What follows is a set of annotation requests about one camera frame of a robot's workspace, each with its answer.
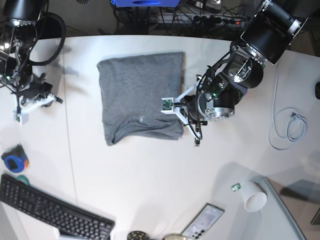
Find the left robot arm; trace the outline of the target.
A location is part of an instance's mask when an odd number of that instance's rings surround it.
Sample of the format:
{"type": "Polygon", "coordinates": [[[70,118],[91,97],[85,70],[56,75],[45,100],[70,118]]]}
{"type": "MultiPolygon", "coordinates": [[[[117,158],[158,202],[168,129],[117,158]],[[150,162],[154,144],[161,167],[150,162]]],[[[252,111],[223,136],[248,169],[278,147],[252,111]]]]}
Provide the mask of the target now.
{"type": "Polygon", "coordinates": [[[265,62],[275,65],[307,20],[288,13],[277,0],[263,0],[240,39],[197,75],[193,86],[177,97],[162,98],[161,112],[176,115],[199,146],[202,126],[235,114],[247,91],[263,80],[265,62]]]}

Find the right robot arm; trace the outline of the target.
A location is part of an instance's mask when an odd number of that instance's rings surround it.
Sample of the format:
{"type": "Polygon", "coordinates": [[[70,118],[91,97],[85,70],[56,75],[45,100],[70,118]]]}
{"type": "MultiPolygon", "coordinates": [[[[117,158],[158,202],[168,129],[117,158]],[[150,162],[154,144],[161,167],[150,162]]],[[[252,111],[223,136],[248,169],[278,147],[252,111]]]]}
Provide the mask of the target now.
{"type": "Polygon", "coordinates": [[[7,0],[4,4],[0,37],[0,86],[15,97],[13,119],[20,125],[29,120],[30,112],[63,100],[53,94],[46,74],[37,76],[33,67],[43,67],[60,54],[66,40],[66,25],[57,14],[49,12],[48,0],[7,0]],[[33,61],[31,53],[46,28],[47,19],[60,26],[60,42],[54,54],[44,61],[33,61]]]}

